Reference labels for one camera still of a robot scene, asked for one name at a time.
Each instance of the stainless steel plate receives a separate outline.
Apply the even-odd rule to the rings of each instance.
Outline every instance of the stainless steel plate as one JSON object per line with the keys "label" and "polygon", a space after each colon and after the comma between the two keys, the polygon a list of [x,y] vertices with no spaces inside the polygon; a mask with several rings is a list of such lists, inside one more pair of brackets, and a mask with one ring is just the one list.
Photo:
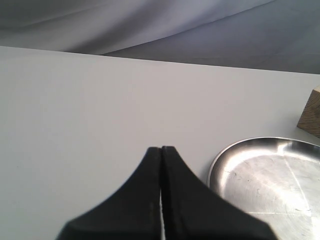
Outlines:
{"label": "stainless steel plate", "polygon": [[320,146],[259,137],[236,142],[214,159],[208,186],[268,222],[282,240],[320,240]]}

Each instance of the wooden block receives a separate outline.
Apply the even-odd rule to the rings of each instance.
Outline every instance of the wooden block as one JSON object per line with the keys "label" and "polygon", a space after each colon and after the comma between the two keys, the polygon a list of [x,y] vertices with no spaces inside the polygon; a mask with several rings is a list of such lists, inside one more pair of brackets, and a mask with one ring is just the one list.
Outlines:
{"label": "wooden block", "polygon": [[297,127],[320,138],[320,86],[312,90]]}

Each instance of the table surface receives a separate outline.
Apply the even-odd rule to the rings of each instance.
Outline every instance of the table surface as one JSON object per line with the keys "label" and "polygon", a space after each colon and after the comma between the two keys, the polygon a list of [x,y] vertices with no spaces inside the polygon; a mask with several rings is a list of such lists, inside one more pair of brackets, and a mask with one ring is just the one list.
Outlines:
{"label": "table surface", "polygon": [[0,47],[0,239],[51,240],[117,190],[147,147],[205,181],[241,139],[294,138],[320,75]]}

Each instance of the metal plate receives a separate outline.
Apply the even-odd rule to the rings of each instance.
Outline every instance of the metal plate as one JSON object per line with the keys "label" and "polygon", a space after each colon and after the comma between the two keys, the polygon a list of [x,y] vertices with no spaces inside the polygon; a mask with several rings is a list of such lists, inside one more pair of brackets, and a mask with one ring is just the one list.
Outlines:
{"label": "metal plate", "polygon": [[268,222],[279,239],[320,240],[320,146],[278,137],[239,141],[214,159],[207,183]]}

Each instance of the white table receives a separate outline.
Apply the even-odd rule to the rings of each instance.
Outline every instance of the white table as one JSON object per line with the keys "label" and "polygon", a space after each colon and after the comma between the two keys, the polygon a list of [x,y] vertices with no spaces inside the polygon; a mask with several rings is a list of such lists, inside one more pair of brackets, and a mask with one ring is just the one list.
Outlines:
{"label": "white table", "polygon": [[0,239],[54,239],[149,146],[175,146],[204,181],[241,139],[320,145],[296,128],[317,85],[312,74],[0,47]]}

